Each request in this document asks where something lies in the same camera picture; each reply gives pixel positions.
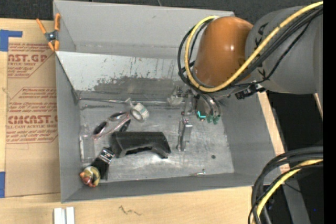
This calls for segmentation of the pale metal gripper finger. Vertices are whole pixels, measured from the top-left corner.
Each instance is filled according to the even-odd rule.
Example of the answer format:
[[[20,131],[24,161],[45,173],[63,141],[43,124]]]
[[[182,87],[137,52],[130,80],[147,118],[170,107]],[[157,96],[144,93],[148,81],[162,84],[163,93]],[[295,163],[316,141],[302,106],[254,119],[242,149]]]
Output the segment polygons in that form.
[[[190,142],[192,128],[193,128],[193,124],[189,121],[189,119],[184,119],[183,120],[183,150],[186,149],[187,143]]]
[[[184,151],[183,147],[183,118],[180,119],[178,127],[178,151]]]

